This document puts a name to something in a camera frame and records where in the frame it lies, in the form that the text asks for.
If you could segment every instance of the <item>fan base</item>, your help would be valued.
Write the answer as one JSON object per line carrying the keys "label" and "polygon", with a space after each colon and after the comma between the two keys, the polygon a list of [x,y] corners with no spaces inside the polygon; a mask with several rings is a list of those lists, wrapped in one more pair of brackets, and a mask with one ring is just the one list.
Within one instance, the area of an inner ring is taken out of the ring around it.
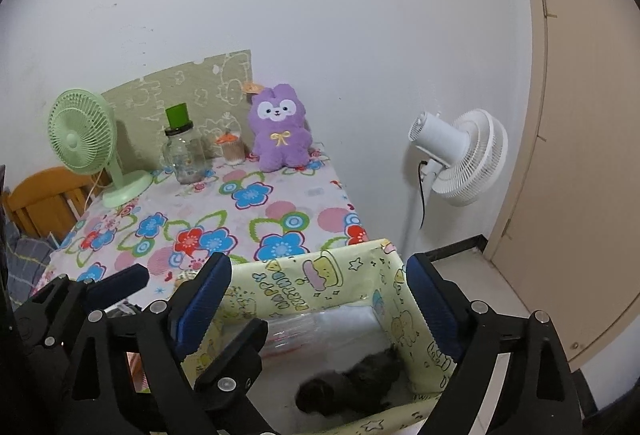
{"label": "fan base", "polygon": [[123,176],[124,184],[116,188],[109,184],[102,192],[102,204],[107,208],[117,208],[136,198],[149,186],[153,177],[148,171],[132,171]]}

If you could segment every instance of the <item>small jar with orange lid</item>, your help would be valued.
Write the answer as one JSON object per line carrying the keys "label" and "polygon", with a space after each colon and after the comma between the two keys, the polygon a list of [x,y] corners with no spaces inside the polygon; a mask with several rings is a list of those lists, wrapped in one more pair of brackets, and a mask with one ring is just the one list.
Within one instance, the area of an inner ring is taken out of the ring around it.
{"label": "small jar with orange lid", "polygon": [[222,155],[229,166],[236,166],[244,162],[246,158],[244,142],[236,134],[226,132],[224,136],[216,139],[216,144],[222,148]]}

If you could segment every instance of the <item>black jar lid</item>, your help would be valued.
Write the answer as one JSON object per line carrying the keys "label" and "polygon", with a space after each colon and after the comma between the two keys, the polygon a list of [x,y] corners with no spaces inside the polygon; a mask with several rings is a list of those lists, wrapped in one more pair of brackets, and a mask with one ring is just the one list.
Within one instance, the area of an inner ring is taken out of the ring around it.
{"label": "black jar lid", "polygon": [[193,128],[193,121],[187,121],[182,126],[178,126],[177,128],[165,128],[164,129],[164,134],[168,138],[170,138],[171,136],[177,136],[178,134],[181,134],[182,132],[186,132],[186,131],[190,130],[191,128]]}

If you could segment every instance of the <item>plush toy eye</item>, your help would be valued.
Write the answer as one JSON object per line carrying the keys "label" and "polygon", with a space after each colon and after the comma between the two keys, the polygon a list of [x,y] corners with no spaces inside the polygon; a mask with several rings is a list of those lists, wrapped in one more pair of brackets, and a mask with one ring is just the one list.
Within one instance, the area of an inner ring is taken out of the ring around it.
{"label": "plush toy eye", "polygon": [[258,117],[262,120],[265,120],[269,117],[271,110],[273,110],[273,105],[271,102],[263,101],[258,105],[257,114]]}
{"label": "plush toy eye", "polygon": [[296,113],[296,104],[291,100],[283,100],[280,103],[280,109],[288,116],[292,116]]}

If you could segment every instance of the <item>purple plush toy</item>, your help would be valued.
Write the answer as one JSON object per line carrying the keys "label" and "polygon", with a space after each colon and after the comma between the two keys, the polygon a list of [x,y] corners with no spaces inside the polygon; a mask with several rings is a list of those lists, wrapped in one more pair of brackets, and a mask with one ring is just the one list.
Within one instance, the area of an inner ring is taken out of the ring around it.
{"label": "purple plush toy", "polygon": [[260,170],[308,164],[311,133],[305,128],[305,107],[291,85],[277,85],[255,95],[249,124],[255,134],[254,154],[260,157]]}

